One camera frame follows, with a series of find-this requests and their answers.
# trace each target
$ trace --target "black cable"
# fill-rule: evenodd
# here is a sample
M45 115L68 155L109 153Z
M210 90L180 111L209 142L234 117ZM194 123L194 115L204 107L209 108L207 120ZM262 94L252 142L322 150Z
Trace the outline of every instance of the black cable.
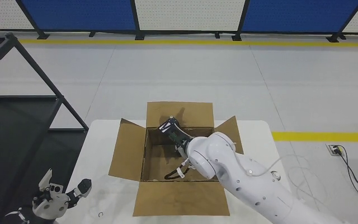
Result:
M341 153L341 150L340 150L340 149L338 149L336 153L338 153L338 154L341 156L341 158L343 159L343 161L344 161L345 164L347 165L347 171L348 171L349 179L351 180L351 183L352 183L354 189L355 189L356 192L358 193L358 190L357 190L357 188L356 188L356 186L355 186L355 184L354 184L354 182L353 182L353 180L352 180L351 172L352 172L352 175L353 175L353 177L354 177L354 180L355 180L357 183L358 183L358 180L357 180L356 175L354 174L353 170L352 170L351 167L348 165L348 154L347 154L346 149L344 148L344 146L341 146L341 147L344 149L344 151L345 151L345 153L346 153L347 161L346 161L345 158L342 156L342 153Z
M186 170L183 172L183 174L185 175L188 171L189 171L189 167L186 168ZM173 170L172 172L170 172L169 174L165 175L164 179L165 180L174 180L174 179L177 179L177 178L180 178L180 176L171 176L173 174L175 174L177 172L177 170Z

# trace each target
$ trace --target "metal frame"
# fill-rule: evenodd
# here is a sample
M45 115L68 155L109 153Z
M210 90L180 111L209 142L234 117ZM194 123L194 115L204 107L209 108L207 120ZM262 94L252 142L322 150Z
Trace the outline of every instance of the metal frame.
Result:
M330 37L328 37L326 39L331 43L338 43L339 41L337 40L337 38L341 38L342 40L346 40L346 37L343 34L343 30L346 28L346 26L349 24L349 22L352 20L352 18L356 15L357 12L358 12L358 6L349 15L349 17L347 18L346 22L342 25L340 30L337 33L333 34L332 36L330 36Z
M26 7L23 5L22 0L16 0L17 4L19 5L20 9L24 12L27 19L30 21L32 26L35 28L34 30L39 34L38 39L46 39L49 34L45 34L44 32L89 32L89 37L93 37L97 32L104 32L104 33L112 33L112 34L133 34L135 35L135 40L144 40L146 35L173 35L173 34L214 34L215 38L219 39L220 34L227 33L227 34L235 34L232 36L233 41L241 41L241 34L289 34L289 35L332 35L331 37L327 38L330 42L338 42L337 38L341 37L345 39L344 35L358 35L358 32L350 32L344 33L344 28L348 25L354 15L358 12L358 6L349 16L347 21L342 25L339 32L281 32L281 31L244 31L243 25L245 22L246 14L248 11L250 0L245 0L243 11L240 17L240 22L238 29L235 31L201 31L201 30L141 30L138 21L138 15L136 11L135 0L130 0L131 9L133 13L133 20L135 23L135 30L56 30L56 29L46 29L41 30L37 26L36 22L32 19L31 15L27 11ZM0 31L34 31L34 30L0 30Z
M30 24L34 27L35 31L37 32L37 34L39 34L38 39L40 40L45 40L47 39L50 34L45 34L35 23L34 19L32 18L32 16L30 15L30 13L28 12L28 10L26 9L25 5L22 3L21 0L16 0L16 3L18 4L18 6L20 7L20 9L23 11L23 13L25 14L26 18L29 20Z
M242 13L241 13L241 17L240 17L239 27L237 28L235 35L232 36L233 41L241 41L240 34L242 31L242 27L244 26L244 22L245 22L245 18L246 18L246 14L247 14L249 5L250 5L250 0L245 0L244 7L242 9Z
M6 34L5 38L0 38L0 60L12 49L16 48L18 52L25 58L25 60L30 64L30 66L36 71L36 73L41 77L41 79L50 87L50 89L55 93L55 96L0 96L0 100L22 100L29 101L33 99L38 100L53 100L54 105L52 109L52 113L49 116L49 119L46 123L41 127L40 134L35 138L29 150L26 152L25 159L21 162L21 165L18 167L16 174L11 181L8 183L8 187L6 188L7 194L4 196L2 200L0 200L0 219L4 217L6 208L10 204L14 194L16 193L17 186L22 180L27 168L30 166L33 155L40 148L45 135L51 131L75 131L75 132L87 132L89 130L88 126L81 119L81 117L77 114L77 112L73 109L73 107L69 104L66 98L61 94L61 92L56 88L56 86L51 82L49 77L45 74L45 72L40 68L40 66L35 62L35 60L31 57L31 55L27 52L27 50L21 45L19 40L12 34ZM65 107L70 111L70 113L77 119L77 121L81 124L83 129L50 129L50 126L57 115L58 110L61 105L64 104Z
M27 98L31 98L31 97L35 97L35 98L40 98L39 96L28 96ZM6 98L6 99L18 99L18 100L26 100L25 97L20 97L20 96L3 96L2 98ZM55 102L54 106L53 106L53 112L51 113L50 118L48 119L48 121L46 122L46 124L42 127L41 129L41 134L39 134L36 139L34 140L34 142L32 143L30 149L28 150L28 152L26 153L26 156L24 157L24 160L22 160L21 165L19 166L19 168L17 169L17 172L13 178L13 180L8 183L6 192L7 194L2 198L2 200L0 201L0 220L2 217L5 216L6 214L6 208L7 206L10 204L10 201L12 200L14 194L16 193L17 190L17 186L19 185L19 183L22 180L22 177L25 175L27 168L30 166L32 159L33 159L33 155L38 151L38 149L40 148L40 145L44 139L44 135L46 135L48 129L51 126L52 121L55 119L55 116L58 112L58 110L61 107L61 104L63 102L63 97L62 98L58 98L57 101Z

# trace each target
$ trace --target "white cable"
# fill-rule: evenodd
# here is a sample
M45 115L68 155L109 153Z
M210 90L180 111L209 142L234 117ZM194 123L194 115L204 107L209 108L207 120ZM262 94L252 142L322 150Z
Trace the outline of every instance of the white cable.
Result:
M175 127L177 127L177 129L179 129L183 134L189 136L190 138L193 138L192 136L188 135L187 133L185 133L182 129L180 129L176 123L174 123Z
M295 155L295 154L289 154L289 155L281 156L280 158L278 158L268 169L266 169L266 170L265 170L264 172L262 172L261 174L258 174L258 175L249 175L249 174L246 172L246 169L245 169L245 168L242 166L242 164L240 163L240 160L239 160L236 156L235 156L235 157L236 157L237 162L239 163L239 166L245 171L244 173L245 173L247 176L262 176L262 175L264 175L265 173L269 172L269 171L271 170L271 168L276 165L276 163L278 163L280 160L282 160L283 158L286 158L286 157L288 157L288 156L294 156L294 157L303 158L303 159L306 160L306 162L308 163L308 166L310 167L309 161L308 161L304 156L299 156L299 155ZM310 196L311 198L313 198L314 200L316 200L317 202L319 202L321 205L323 205L323 206L324 206L327 210L329 210L331 213L335 214L335 213L332 212L323 202L321 202L321 201L320 201L319 199L317 199L315 196L313 196L313 195L307 193L306 191L304 191L303 189L301 189L302 185L304 184L304 181L302 181L298 186L292 181L292 179L291 179L291 177L290 177L290 170L296 169L296 168L300 168L300 169L303 169L303 170L308 170L311 174L313 174L313 175L318 179L318 181L320 182L320 184L322 185L322 187L323 187L323 189L324 189L324 193L325 193L325 195L326 195L325 200L328 198L327 190L326 190L326 188L324 187L324 185L323 185L322 181L320 180L320 178L319 178L315 173L313 173L309 168L306 168L306 167L295 166L295 167L291 167L291 168L289 169L289 171L288 171L288 178L289 178L290 182L293 184L293 186L296 187L296 192L297 192L298 190L300 190L301 192L305 193L306 195Z
M308 160L304 157L304 156L298 156L298 155L295 155L295 154L288 154L288 155L285 155L285 156L281 156L280 158L278 158L269 168L267 168L264 172L260 173L260 174L252 174L252 175L249 175L247 174L246 172L246 175L248 176L262 176L263 174L269 172L271 170L271 168L273 168L273 166L276 165L276 163L278 163L280 160L282 160L283 158L286 158L288 156L294 156L294 157L301 157L303 159L305 159L307 161L307 163L309 164Z

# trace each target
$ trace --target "black metal rack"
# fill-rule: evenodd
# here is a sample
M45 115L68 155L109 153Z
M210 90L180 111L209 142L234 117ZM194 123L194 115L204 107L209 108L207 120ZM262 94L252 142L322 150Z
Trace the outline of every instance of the black metal rack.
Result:
M49 168L52 181L66 189L88 126L66 98L12 34L0 38L0 60L16 48L53 96L0 96L0 220L24 204ZM51 129L59 108L64 105L83 128Z

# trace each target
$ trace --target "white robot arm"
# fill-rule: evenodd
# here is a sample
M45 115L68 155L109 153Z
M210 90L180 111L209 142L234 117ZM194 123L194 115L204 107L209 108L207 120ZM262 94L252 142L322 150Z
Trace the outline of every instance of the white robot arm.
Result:
M187 136L183 140L182 136L178 138L183 131L176 123L171 117L159 129L174 140L177 148L186 147L185 156L181 152L186 162L207 179L217 176L227 191L273 224L346 223L303 204L279 183L275 173L267 172L264 166L248 156L235 153L235 144L225 134L215 132L209 137ZM175 134L178 129L182 132L179 135Z
M83 179L76 188L62 193L63 186L50 183L51 178L52 169L49 169L39 182L39 190L32 199L31 212L20 207L18 211L10 212L5 217L15 214L22 223L27 224L55 223L56 218L63 216L67 209L75 207L79 199L87 197L92 189L91 180Z

